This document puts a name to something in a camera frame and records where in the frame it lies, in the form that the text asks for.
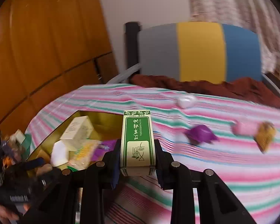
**purple object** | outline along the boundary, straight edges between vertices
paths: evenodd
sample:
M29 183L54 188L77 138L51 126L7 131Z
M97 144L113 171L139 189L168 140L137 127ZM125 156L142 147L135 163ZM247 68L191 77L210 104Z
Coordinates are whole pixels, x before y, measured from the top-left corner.
M94 151L91 161L101 161L106 152L113 151L117 140L103 141Z
M218 137L206 125L197 125L185 133L187 137L197 141L198 143L218 141Z

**white object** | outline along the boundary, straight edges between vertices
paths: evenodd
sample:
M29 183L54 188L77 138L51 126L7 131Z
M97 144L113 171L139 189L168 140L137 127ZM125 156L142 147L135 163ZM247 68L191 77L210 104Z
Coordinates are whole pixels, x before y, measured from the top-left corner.
M14 133L15 138L17 139L17 141L22 144L23 141L25 140L26 136L23 134L23 132L21 132L21 130L17 130Z
M70 151L77 151L83 140L89 138L93 126L88 116L76 117L66 128L60 140Z
M69 150L62 141L58 141L54 144L51 154L51 165L53 167L60 166L67 163L69 160Z
M178 97L177 105L182 109L186 109L192 107L196 101L197 98L192 94L183 95Z

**white box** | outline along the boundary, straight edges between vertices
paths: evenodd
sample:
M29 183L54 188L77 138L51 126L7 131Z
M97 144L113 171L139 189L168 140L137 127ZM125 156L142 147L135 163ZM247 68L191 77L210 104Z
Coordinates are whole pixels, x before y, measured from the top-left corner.
M70 151L77 151L83 140L89 138L93 126L88 116L76 117L63 132L60 140Z

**yellow brown package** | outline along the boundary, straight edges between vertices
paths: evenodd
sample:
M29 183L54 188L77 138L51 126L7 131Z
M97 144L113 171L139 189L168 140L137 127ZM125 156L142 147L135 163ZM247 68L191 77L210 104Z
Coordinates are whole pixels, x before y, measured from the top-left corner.
M269 145L274 140L276 129L271 122L263 122L259 125L255 141L259 145L262 152L266 152Z

